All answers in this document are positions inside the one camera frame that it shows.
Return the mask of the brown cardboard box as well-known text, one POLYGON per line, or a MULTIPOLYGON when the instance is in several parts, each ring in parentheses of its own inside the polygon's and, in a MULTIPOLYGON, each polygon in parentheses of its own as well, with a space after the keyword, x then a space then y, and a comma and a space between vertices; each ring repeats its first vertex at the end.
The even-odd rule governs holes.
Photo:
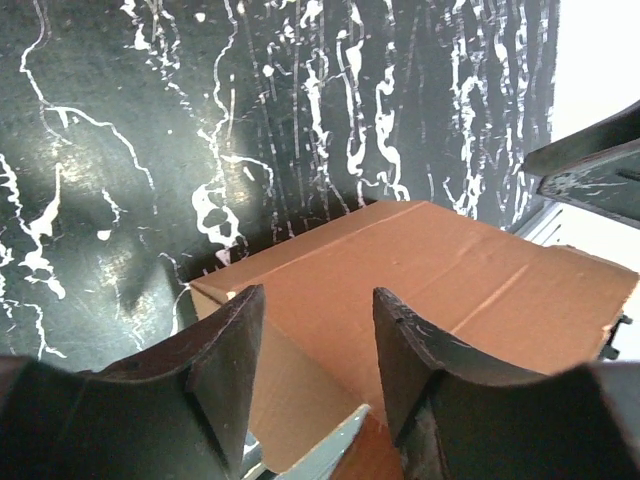
POLYGON ((380 201, 194 280, 206 317, 266 295, 249 428, 290 479, 398 479, 379 373, 395 346, 373 320, 383 287, 454 347, 539 374, 593 360, 638 274, 544 247, 429 202, 380 201))

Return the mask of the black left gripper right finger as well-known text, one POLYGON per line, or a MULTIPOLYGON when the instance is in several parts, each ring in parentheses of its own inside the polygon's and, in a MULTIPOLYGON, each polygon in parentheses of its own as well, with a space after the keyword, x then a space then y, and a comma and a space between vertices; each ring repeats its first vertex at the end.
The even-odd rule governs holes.
POLYGON ((387 425, 408 479, 635 479, 639 366, 553 375, 487 354, 373 291, 387 425))

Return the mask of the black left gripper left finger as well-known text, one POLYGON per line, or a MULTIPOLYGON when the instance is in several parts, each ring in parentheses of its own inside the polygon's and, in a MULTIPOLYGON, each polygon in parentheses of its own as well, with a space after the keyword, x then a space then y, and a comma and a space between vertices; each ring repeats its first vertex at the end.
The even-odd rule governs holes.
POLYGON ((1 360, 5 479, 239 479, 265 319, 252 285, 99 372, 1 360))

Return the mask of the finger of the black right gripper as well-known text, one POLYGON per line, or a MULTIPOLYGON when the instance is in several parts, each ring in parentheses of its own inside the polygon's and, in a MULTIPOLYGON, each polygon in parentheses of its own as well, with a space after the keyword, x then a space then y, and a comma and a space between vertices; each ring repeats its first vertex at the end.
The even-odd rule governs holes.
POLYGON ((536 192, 639 227, 639 104, 525 156, 536 192))

